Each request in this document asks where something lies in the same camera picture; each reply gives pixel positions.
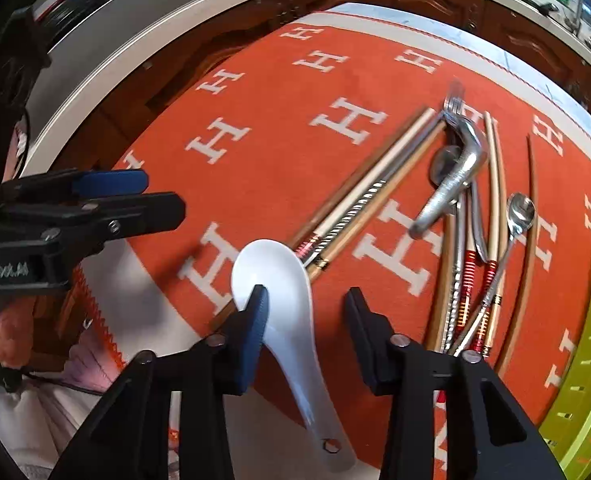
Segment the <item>person's left hand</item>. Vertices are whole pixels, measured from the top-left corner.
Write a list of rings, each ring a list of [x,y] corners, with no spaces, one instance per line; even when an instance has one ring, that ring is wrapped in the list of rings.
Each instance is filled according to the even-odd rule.
[[[0,364],[21,368],[30,360],[33,347],[33,311],[38,298],[15,298],[0,312]]]

